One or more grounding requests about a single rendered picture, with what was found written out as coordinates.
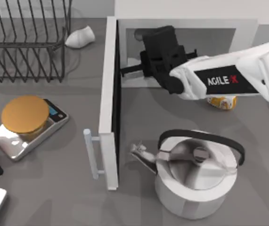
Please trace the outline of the grey cabinet with dark inside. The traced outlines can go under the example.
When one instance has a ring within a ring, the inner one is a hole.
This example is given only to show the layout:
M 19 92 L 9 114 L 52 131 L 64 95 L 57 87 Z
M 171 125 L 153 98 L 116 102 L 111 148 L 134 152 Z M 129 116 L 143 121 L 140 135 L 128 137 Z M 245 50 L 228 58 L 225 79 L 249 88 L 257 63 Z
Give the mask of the grey cabinet with dark inside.
M 119 22 L 120 66 L 134 64 L 143 45 L 134 38 L 134 30 L 172 25 L 179 44 L 187 52 L 215 56 L 250 48 L 258 29 L 255 19 L 125 19 Z

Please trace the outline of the white cabinet door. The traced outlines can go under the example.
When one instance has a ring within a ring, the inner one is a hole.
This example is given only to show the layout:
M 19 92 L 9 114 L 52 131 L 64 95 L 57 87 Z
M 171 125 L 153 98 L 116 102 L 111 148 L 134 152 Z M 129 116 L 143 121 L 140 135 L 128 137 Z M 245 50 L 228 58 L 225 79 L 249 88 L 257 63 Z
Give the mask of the white cabinet door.
M 107 17 L 98 128 L 106 186 L 109 191 L 115 191 L 119 185 L 115 140 L 112 132 L 116 22 L 114 16 Z

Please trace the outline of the yellow and white can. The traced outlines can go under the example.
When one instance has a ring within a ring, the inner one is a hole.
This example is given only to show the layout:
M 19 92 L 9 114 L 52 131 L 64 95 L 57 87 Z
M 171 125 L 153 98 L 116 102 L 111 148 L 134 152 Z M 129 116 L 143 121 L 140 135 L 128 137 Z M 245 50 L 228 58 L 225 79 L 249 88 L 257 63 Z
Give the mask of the yellow and white can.
M 236 96 L 226 96 L 226 97 L 208 97 L 207 102 L 221 110 L 232 110 L 235 108 L 237 103 Z

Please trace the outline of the white computer mouse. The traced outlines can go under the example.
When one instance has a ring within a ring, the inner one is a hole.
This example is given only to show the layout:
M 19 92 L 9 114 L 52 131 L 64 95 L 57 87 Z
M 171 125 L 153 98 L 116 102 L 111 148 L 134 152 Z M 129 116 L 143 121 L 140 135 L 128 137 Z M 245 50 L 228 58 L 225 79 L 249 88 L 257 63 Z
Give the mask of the white computer mouse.
M 65 41 L 69 48 L 83 48 L 96 40 L 90 26 L 72 32 Z

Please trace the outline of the jar with orange lid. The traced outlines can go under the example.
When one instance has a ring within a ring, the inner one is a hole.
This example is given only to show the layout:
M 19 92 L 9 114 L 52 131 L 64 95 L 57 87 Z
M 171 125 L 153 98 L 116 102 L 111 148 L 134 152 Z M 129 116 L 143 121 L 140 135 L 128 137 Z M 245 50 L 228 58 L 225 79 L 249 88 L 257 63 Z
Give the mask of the jar with orange lid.
M 7 103 L 1 113 L 1 122 L 9 131 L 31 140 L 39 135 L 48 117 L 49 106 L 43 98 L 24 95 Z

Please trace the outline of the silver kitchen scale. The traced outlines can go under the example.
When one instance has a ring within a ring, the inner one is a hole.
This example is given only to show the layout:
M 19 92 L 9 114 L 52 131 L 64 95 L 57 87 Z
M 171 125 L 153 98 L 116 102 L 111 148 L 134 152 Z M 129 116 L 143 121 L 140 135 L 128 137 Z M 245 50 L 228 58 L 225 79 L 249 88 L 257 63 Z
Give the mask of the silver kitchen scale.
M 40 145 L 48 137 L 52 136 L 57 130 L 64 126 L 70 116 L 60 107 L 52 103 L 47 98 L 43 98 L 49 106 L 49 117 L 44 128 L 39 135 L 31 140 L 26 140 L 20 135 L 9 131 L 1 123 L 0 125 L 0 150 L 2 150 L 8 158 L 13 161 L 22 159 L 34 148 Z

